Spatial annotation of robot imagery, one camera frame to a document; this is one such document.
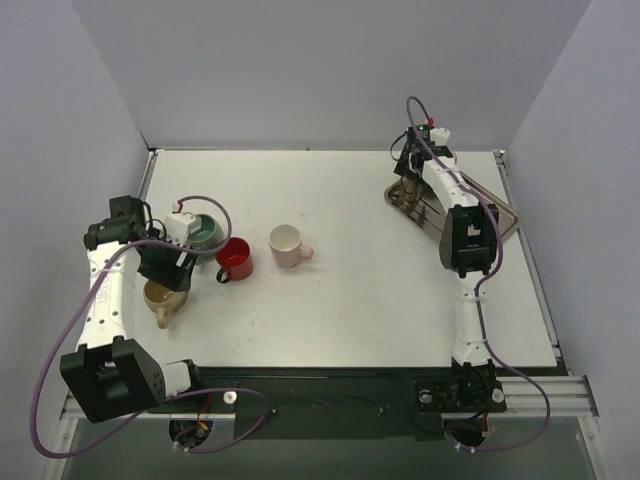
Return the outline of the beige round mug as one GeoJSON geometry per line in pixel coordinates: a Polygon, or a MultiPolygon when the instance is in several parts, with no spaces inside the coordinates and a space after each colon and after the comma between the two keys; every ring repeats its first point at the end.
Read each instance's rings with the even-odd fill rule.
{"type": "Polygon", "coordinates": [[[167,329],[172,317],[185,305],[188,293],[173,291],[147,280],[143,287],[143,298],[147,307],[155,314],[157,326],[167,329]]]}

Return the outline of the green ceramic mug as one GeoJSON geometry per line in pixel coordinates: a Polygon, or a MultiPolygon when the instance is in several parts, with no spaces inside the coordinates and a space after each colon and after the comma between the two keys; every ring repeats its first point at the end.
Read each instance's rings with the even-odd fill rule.
{"type": "Polygon", "coordinates": [[[197,217],[200,219],[200,228],[189,235],[187,245],[199,251],[217,248],[226,237],[225,230],[209,215],[197,214],[197,217]]]}

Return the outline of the red mug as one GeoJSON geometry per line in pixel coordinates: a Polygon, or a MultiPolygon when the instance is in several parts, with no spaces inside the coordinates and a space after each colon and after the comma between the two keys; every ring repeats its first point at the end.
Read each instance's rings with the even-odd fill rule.
{"type": "Polygon", "coordinates": [[[242,238],[231,237],[228,243],[215,254],[219,264],[216,281],[226,284],[242,281],[253,272],[253,259],[249,244],[242,238]]]}

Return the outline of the pink ceramic mug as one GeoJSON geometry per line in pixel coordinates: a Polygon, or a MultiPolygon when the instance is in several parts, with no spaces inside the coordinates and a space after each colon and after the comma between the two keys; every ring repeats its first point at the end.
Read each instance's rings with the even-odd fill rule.
{"type": "Polygon", "coordinates": [[[289,224],[274,227],[269,234],[269,246],[276,263],[292,268],[314,256],[314,249],[303,243],[300,231],[289,224]]]}

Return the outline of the brown patterned cup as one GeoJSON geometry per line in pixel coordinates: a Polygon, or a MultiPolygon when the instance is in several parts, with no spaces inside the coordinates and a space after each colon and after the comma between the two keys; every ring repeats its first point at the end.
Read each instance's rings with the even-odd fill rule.
{"type": "Polygon", "coordinates": [[[400,180],[400,205],[403,209],[412,208],[422,197],[422,179],[416,174],[408,174],[400,180]]]}

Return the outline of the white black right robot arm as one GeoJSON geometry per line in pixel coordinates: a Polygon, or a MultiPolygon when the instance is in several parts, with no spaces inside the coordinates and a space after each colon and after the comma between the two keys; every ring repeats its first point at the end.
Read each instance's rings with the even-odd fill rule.
{"type": "Polygon", "coordinates": [[[485,284],[503,258],[499,209],[464,179],[455,154],[447,146],[449,132],[431,123],[408,127],[395,158],[399,180],[385,192],[387,202],[422,227],[439,227],[442,267],[453,278],[456,338],[452,368],[460,375],[447,383],[449,402],[468,409],[483,395],[478,373],[487,387],[495,380],[495,358],[488,346],[483,318],[485,284]]]}

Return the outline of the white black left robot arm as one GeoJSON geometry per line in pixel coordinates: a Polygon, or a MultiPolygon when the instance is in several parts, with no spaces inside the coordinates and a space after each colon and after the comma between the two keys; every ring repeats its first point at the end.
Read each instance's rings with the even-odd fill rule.
{"type": "Polygon", "coordinates": [[[109,201],[110,215],[83,237],[91,267],[83,329],[75,352],[60,359],[60,373],[93,423],[148,410],[168,398],[181,410],[200,408],[206,388],[190,359],[156,361],[126,325],[135,312],[135,278],[142,275],[169,291],[186,294],[196,265],[149,225],[146,203],[132,196],[109,201]]]}

